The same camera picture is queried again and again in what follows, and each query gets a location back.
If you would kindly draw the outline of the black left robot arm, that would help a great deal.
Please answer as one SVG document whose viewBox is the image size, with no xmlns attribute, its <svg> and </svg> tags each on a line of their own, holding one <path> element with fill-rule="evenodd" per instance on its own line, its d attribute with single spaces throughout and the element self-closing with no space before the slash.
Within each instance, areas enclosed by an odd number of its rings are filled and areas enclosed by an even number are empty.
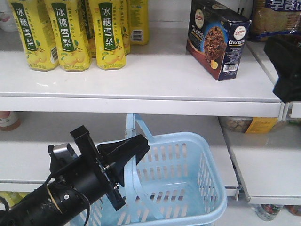
<svg viewBox="0 0 301 226">
<path fill-rule="evenodd" d="M 62 226 L 93 203 L 107 196 L 115 210 L 125 205 L 119 192 L 124 186 L 124 167 L 145 156 L 148 140 L 137 135 L 118 142 L 95 145 L 85 126 L 71 132 L 80 150 L 76 155 L 70 144 L 50 145 L 50 175 L 33 192 L 12 208 L 0 213 L 3 226 Z"/>
</svg>

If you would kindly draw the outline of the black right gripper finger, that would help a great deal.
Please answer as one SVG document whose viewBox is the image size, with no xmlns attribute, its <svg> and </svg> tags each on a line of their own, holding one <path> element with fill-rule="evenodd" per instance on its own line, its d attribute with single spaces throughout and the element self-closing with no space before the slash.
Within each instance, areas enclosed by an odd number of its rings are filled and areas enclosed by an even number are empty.
<svg viewBox="0 0 301 226">
<path fill-rule="evenodd" d="M 278 75 L 273 93 L 284 103 L 301 100 L 301 43 L 285 36 L 269 37 L 264 52 Z"/>
</svg>

